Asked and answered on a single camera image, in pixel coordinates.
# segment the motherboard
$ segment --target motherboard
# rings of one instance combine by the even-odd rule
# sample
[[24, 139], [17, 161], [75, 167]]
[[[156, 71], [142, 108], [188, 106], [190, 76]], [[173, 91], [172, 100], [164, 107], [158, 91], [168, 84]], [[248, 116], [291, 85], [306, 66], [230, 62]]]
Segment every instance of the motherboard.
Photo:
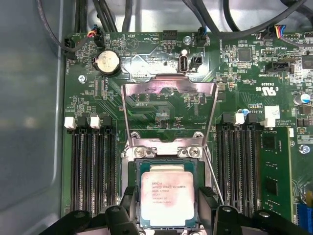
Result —
[[[85, 36], [66, 41], [75, 45]], [[285, 37], [313, 40], [302, 33]], [[162, 227], [144, 207], [153, 208], [150, 194], [158, 206], [172, 203], [157, 190], [165, 193], [164, 187], [156, 194], [147, 187], [163, 183], [186, 195], [176, 204], [184, 205], [184, 223], [173, 224], [192, 228], [191, 188], [217, 192], [207, 162], [195, 160], [201, 151], [181, 150], [186, 156], [157, 165], [149, 155], [161, 154], [159, 143], [200, 136], [226, 205], [246, 216], [267, 209], [305, 224], [313, 191], [312, 53], [262, 34], [223, 41], [200, 30], [104, 33], [88, 41], [66, 61], [62, 215], [87, 210], [95, 216], [119, 204], [133, 184], [144, 195], [141, 215], [149, 218], [140, 225]], [[146, 159], [124, 162], [131, 137], [153, 140], [155, 148], [133, 153]], [[167, 165], [162, 173], [159, 165]]]

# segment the cable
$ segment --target cable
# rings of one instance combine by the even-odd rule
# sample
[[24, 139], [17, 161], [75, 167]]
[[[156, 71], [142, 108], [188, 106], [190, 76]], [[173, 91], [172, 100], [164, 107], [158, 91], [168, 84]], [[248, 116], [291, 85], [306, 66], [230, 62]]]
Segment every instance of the cable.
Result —
[[80, 0], [80, 32], [87, 31], [87, 0]]
[[105, 16], [107, 17], [107, 20], [109, 22], [109, 26], [111, 28], [111, 31], [112, 32], [117, 32], [117, 28], [116, 28], [116, 25], [114, 23], [114, 19], [113, 19], [112, 13], [111, 13], [108, 5], [107, 5], [106, 0], [99, 0], [99, 2], [100, 2], [101, 9], [103, 10]]
[[192, 4], [191, 0], [182, 0], [183, 3], [195, 14], [197, 17], [198, 21], [200, 22], [201, 26], [206, 28], [205, 22], [202, 19], [199, 11], [196, 9], [196, 7]]
[[[295, 0], [280, 0], [282, 4], [284, 4], [286, 7], [291, 7], [293, 4], [295, 4], [297, 1]], [[304, 15], [308, 20], [310, 21], [312, 27], [313, 27], [313, 10], [308, 8], [305, 5], [300, 6], [298, 9], [296, 9], [297, 12]]]
[[229, 8], [229, 0], [223, 0], [223, 11], [224, 11], [224, 16], [226, 19], [226, 22], [230, 29], [233, 32], [239, 32], [240, 29], [236, 26], [236, 23], [234, 22], [233, 18], [231, 17], [230, 13], [230, 8]]
[[100, 7], [100, 3], [98, 0], [92, 0], [93, 1], [93, 4], [94, 4], [94, 7], [96, 8], [96, 11], [98, 13], [98, 17], [101, 21], [101, 24], [102, 24], [102, 27], [103, 27], [103, 30], [105, 32], [110, 32], [110, 27], [109, 27], [109, 23], [107, 21], [107, 18], [105, 17], [104, 13], [102, 12], [101, 10], [101, 7]]
[[80, 0], [75, 0], [75, 25], [74, 25], [74, 32], [79, 33], [80, 29]]
[[264, 30], [269, 25], [274, 25], [286, 17], [288, 17], [292, 12], [294, 12], [297, 8], [299, 8], [301, 5], [303, 5], [307, 0], [299, 0], [294, 5], [277, 15], [276, 17], [272, 18], [269, 21], [266, 21], [256, 27], [241, 31], [241, 32], [220, 32], [219, 29], [216, 27], [214, 21], [212, 20], [211, 16], [207, 12], [205, 5], [202, 0], [194, 0], [195, 6], [199, 13], [201, 14], [203, 20], [205, 21], [208, 28], [211, 30], [211, 32], [217, 36], [220, 39], [223, 40], [235, 40], [239, 39], [245, 36], [249, 36], [253, 33], [258, 33], [262, 30]]
[[53, 34], [50, 26], [49, 26], [49, 23], [45, 17], [45, 12], [44, 12], [44, 8], [43, 8], [43, 4], [42, 4], [42, 0], [36, 0], [36, 3], [37, 3], [37, 9], [38, 9], [38, 12], [39, 12], [39, 15], [40, 15], [40, 19], [43, 23], [43, 26], [45, 28], [45, 30], [47, 31], [49, 37], [52, 39], [52, 41], [58, 45], [60, 48], [62, 48], [63, 50], [65, 51], [68, 51], [68, 52], [76, 52], [78, 51], [79, 49], [81, 49], [83, 47], [83, 45], [89, 40], [88, 37], [85, 37], [83, 38], [76, 47], [74, 48], [69, 48], [69, 47], [66, 47], [65, 45], [63, 45], [61, 42], [59, 42], [59, 40], [57, 39], [57, 37]]
[[133, 14], [133, 0], [126, 0], [125, 2], [125, 18], [122, 26], [122, 32], [129, 32]]

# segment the white label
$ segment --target white label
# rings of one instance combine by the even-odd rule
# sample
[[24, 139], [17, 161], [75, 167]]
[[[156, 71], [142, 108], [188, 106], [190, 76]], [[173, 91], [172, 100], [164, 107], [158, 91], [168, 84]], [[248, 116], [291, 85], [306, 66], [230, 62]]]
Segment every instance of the white label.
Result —
[[265, 118], [280, 119], [279, 106], [265, 106], [264, 113]]
[[276, 96], [276, 92], [279, 90], [278, 87], [256, 87], [255, 91], [262, 91], [264, 96]]

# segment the screw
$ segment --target screw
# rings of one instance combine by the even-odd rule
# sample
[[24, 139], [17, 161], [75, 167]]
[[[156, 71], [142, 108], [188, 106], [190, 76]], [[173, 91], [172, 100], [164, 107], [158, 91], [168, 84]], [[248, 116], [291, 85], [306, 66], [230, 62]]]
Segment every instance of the screw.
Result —
[[310, 147], [305, 144], [300, 145], [299, 152], [302, 154], [307, 154], [311, 151]]
[[184, 37], [184, 43], [185, 43], [186, 45], [191, 44], [191, 42], [192, 42], [192, 39], [191, 39], [191, 37], [190, 37], [190, 36], [186, 36], [186, 37]]
[[230, 208], [230, 207], [223, 207], [223, 211], [225, 211], [225, 212], [231, 212], [231, 208]]
[[84, 75], [79, 75], [78, 81], [79, 81], [81, 84], [84, 84], [84, 83], [87, 82], [87, 78], [86, 78]]
[[85, 213], [83, 212], [78, 212], [77, 214], [75, 214], [75, 218], [83, 218], [85, 216]]
[[197, 147], [191, 147], [189, 154], [192, 158], [197, 158], [200, 155], [200, 150]]
[[264, 217], [264, 218], [269, 218], [269, 214], [266, 213], [266, 212], [264, 212], [264, 211], [261, 211], [261, 212], [259, 213], [259, 215], [262, 216], [262, 217]]
[[146, 151], [142, 147], [138, 147], [134, 151], [136, 158], [143, 158], [146, 155]]

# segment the ram slot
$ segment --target ram slot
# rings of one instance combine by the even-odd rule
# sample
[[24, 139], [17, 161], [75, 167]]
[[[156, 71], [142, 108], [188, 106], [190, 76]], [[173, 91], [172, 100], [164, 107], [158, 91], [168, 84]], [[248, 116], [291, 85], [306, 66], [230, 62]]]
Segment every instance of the ram slot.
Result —
[[80, 183], [80, 135], [72, 135], [71, 155], [71, 204], [70, 210], [79, 210], [79, 183]]
[[116, 205], [116, 154], [115, 154], [115, 141], [112, 134], [107, 135], [108, 150], [107, 150], [107, 169], [109, 172], [107, 182], [107, 200], [108, 205]]
[[85, 141], [85, 155], [84, 155], [84, 206], [83, 209], [92, 212], [91, 202], [92, 202], [92, 134], [86, 134]]
[[241, 189], [242, 189], [242, 208], [243, 208], [243, 214], [247, 215], [248, 214], [248, 175], [247, 171], [249, 169], [249, 166], [247, 165], [247, 151], [246, 151], [246, 131], [240, 131], [241, 133], [241, 139], [240, 139], [240, 144], [241, 144]]
[[251, 143], [252, 143], [252, 177], [253, 177], [253, 204], [254, 210], [257, 211], [261, 209], [261, 177], [260, 177], [260, 146], [261, 146], [261, 136], [259, 131], [253, 131], [251, 133]]
[[241, 189], [241, 134], [240, 131], [231, 131], [231, 205], [242, 212], [242, 189]]
[[228, 131], [218, 132], [218, 179], [222, 197], [226, 205], [229, 205], [229, 145]]
[[246, 131], [246, 181], [243, 181], [247, 189], [247, 214], [246, 216], [252, 217], [254, 213], [254, 177], [253, 177], [253, 151], [252, 151], [252, 131]]
[[93, 135], [93, 185], [94, 185], [94, 214], [98, 215], [104, 207], [104, 135]]

